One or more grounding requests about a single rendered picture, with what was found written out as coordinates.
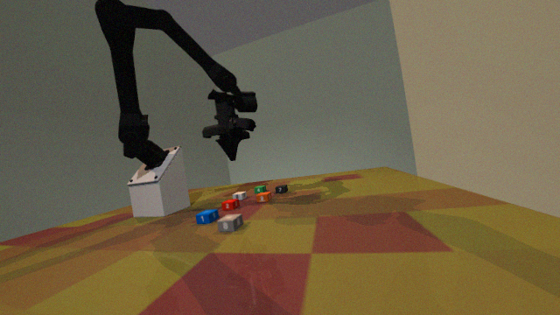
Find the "blue block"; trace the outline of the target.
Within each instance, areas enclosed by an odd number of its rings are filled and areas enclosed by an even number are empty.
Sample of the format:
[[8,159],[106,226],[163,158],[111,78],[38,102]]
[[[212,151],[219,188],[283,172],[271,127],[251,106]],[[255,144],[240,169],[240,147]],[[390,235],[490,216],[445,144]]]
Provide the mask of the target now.
[[211,223],[218,218],[220,218],[220,216],[217,210],[205,210],[196,214],[197,224]]

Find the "orange block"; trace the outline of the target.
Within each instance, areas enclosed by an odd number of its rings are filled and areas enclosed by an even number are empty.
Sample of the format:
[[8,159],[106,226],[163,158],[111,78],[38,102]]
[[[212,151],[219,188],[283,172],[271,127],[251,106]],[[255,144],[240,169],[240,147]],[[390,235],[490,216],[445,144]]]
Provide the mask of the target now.
[[258,202],[268,202],[271,198],[271,192],[260,192],[256,195],[256,200]]

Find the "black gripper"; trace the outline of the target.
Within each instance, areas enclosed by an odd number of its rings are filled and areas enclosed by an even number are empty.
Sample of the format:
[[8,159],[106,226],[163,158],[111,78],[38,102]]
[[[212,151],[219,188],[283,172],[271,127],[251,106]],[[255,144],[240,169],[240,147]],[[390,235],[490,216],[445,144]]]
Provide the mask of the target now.
[[215,135],[219,136],[219,139],[215,140],[215,142],[225,151],[230,161],[235,161],[238,143],[242,139],[250,138],[250,136],[246,130],[239,133],[239,129],[236,127],[234,127],[234,129],[229,129],[230,116],[238,117],[232,109],[217,111],[216,115],[213,117],[217,119],[218,124],[205,127],[203,129],[203,137],[210,138]]

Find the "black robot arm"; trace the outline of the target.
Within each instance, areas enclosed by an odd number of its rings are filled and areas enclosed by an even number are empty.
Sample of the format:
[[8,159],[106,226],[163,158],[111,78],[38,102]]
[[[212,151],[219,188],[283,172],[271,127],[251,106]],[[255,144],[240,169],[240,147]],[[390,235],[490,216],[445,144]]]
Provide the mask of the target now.
[[256,112],[256,93],[241,91],[236,86],[234,75],[215,62],[166,10],[136,7],[120,0],[97,0],[94,9],[112,56],[121,111],[118,138],[124,143],[123,155],[146,164],[146,171],[159,167],[170,151],[148,140],[148,115],[142,115],[139,108],[133,61],[136,28],[164,31],[205,70],[213,83],[223,91],[219,93],[213,89],[207,98],[215,100],[216,112],[222,109]]

